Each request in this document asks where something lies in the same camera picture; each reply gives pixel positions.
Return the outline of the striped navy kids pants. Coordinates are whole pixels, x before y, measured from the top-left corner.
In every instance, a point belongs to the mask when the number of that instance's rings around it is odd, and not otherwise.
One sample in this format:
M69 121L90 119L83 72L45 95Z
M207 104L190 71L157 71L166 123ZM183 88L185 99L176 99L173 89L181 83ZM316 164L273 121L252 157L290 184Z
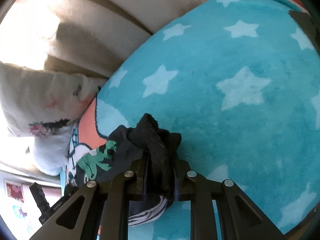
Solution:
M81 187L90 180L112 181L128 171L133 163L146 161L143 168L143 199L129 204L129 226L159 219L175 200L175 173L180 133L159 127L150 114L144 114L136 127L119 125L97 144L80 139L73 131L69 147L68 181Z

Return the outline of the light blue pillow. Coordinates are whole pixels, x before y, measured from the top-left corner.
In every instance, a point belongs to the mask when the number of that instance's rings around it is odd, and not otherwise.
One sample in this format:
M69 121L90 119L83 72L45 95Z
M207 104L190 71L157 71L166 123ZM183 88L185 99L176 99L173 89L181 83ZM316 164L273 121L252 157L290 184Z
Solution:
M42 173L58 176L72 163L70 145L78 122L59 128L54 134L35 137L29 146L29 155L33 165Z

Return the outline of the floral butterfly cream pillow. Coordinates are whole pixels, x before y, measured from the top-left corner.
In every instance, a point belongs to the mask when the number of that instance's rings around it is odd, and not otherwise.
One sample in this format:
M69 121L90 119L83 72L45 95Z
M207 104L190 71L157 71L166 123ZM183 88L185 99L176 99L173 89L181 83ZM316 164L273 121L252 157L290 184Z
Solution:
M1 107L17 137L58 133L82 116L105 79L1 63Z

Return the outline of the turquoise star cartoon blanket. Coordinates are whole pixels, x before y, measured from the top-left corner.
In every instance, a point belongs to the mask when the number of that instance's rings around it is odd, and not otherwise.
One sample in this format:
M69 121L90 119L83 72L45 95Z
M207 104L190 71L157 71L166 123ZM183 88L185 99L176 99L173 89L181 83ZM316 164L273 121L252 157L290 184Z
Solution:
M283 233L319 203L319 54L291 0L210 0L135 51L73 128L66 182L105 179L98 152L143 114L180 133L178 156L234 180Z

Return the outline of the beige curtain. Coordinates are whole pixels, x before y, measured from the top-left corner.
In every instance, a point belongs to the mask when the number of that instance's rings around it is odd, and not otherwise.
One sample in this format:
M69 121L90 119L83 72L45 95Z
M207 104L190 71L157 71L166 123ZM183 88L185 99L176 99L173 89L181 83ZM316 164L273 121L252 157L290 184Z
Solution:
M1 0L1 61L110 77L149 37L208 0Z

